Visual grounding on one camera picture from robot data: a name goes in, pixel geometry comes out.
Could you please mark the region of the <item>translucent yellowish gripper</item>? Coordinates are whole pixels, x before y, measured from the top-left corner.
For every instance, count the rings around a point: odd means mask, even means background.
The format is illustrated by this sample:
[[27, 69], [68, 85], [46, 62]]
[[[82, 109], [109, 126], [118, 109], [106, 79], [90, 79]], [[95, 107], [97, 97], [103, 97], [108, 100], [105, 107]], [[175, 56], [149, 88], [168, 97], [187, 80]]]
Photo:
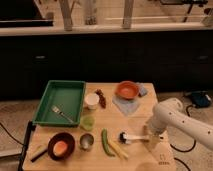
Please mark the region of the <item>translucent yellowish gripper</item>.
[[148, 128], [147, 125], [143, 127], [143, 134], [147, 137], [147, 139], [144, 141], [145, 147], [149, 150], [152, 151], [156, 148], [156, 146], [162, 142], [162, 139], [154, 135]]

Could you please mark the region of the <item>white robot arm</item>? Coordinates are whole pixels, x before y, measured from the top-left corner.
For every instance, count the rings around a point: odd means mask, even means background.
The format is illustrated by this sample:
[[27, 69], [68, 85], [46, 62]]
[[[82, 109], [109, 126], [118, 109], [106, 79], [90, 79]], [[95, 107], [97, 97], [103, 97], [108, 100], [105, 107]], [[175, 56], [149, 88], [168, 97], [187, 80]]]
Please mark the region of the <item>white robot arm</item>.
[[148, 129], [153, 135], [160, 135], [168, 126], [173, 126], [213, 150], [213, 125], [188, 117], [182, 110], [183, 103], [177, 98], [156, 103], [152, 108], [153, 115], [147, 121]]

